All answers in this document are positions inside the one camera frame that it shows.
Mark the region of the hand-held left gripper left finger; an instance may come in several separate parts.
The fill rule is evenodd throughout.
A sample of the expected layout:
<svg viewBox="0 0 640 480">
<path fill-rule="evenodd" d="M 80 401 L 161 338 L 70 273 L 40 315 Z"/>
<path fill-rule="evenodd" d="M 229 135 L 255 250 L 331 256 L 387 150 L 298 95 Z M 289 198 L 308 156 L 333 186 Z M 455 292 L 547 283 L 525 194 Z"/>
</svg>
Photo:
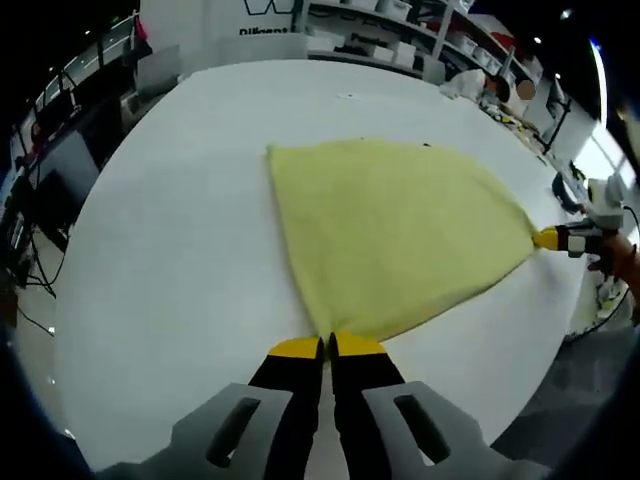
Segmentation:
<svg viewBox="0 0 640 480">
<path fill-rule="evenodd" d="M 324 343 L 272 347 L 247 384 L 231 383 L 172 431 L 180 479 L 302 479 L 318 427 Z"/>
</svg>

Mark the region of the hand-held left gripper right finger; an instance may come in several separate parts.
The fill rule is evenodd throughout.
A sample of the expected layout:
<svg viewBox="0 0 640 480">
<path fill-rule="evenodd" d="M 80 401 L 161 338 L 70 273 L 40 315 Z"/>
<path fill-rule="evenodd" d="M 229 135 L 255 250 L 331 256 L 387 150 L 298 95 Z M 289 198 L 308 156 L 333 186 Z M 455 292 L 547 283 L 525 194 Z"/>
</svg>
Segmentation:
<svg viewBox="0 0 640 480">
<path fill-rule="evenodd" d="M 496 479 L 478 422 L 425 383 L 407 382 L 375 340 L 329 337 L 334 419 L 353 479 Z"/>
</svg>

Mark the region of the person's right hand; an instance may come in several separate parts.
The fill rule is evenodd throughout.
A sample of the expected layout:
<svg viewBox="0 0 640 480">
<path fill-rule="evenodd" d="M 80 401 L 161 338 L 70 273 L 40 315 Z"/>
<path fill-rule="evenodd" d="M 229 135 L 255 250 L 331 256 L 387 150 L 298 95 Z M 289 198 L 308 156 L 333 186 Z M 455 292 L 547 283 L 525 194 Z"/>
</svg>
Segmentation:
<svg viewBox="0 0 640 480">
<path fill-rule="evenodd" d="M 625 280 L 635 254 L 636 246 L 624 235 L 618 233 L 605 239 L 599 259 L 590 263 L 587 269 Z"/>
</svg>

